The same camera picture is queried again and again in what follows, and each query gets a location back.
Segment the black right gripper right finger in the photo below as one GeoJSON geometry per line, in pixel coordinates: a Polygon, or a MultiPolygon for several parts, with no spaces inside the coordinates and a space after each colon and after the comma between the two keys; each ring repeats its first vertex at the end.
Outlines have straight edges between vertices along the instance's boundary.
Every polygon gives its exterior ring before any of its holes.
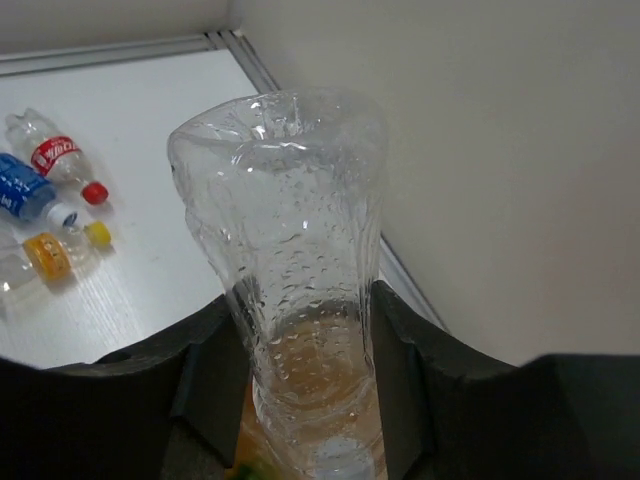
{"type": "Polygon", "coordinates": [[[392,479],[635,479],[639,359],[551,354],[515,367],[372,288],[392,479]]]}

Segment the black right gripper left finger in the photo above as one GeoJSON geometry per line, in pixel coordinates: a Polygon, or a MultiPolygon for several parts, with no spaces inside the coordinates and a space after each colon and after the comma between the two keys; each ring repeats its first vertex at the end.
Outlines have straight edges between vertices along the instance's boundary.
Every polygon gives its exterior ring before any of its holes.
{"type": "Polygon", "coordinates": [[[211,479],[235,459],[248,359],[217,298],[98,361],[1,362],[5,479],[211,479]]]}

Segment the orange label yellow cap bottle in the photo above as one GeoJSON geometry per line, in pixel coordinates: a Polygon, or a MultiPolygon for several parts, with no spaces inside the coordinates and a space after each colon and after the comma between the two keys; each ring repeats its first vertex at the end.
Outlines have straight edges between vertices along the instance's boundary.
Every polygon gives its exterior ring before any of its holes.
{"type": "Polygon", "coordinates": [[[62,227],[18,241],[1,230],[1,294],[26,286],[35,279],[44,284],[66,281],[96,265],[112,247],[112,235],[101,221],[62,227]]]}

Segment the blue label water bottle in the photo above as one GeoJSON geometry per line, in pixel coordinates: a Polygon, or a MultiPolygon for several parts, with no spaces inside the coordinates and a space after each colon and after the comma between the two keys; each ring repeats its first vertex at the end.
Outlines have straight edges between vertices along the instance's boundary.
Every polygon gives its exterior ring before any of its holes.
{"type": "Polygon", "coordinates": [[[1,210],[22,222],[44,221],[53,228],[75,224],[78,213],[62,201],[44,176],[9,153],[1,153],[1,210]]]}

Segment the clear crushed plastic bottle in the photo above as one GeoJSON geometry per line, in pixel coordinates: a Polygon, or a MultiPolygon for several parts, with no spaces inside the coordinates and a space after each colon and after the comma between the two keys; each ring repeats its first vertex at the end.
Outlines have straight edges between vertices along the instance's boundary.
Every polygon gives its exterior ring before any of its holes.
{"type": "Polygon", "coordinates": [[[224,286],[252,383],[274,369],[273,340],[325,316],[355,326],[375,379],[387,151],[379,106],[330,87],[232,100],[169,135],[186,224],[224,286]]]}

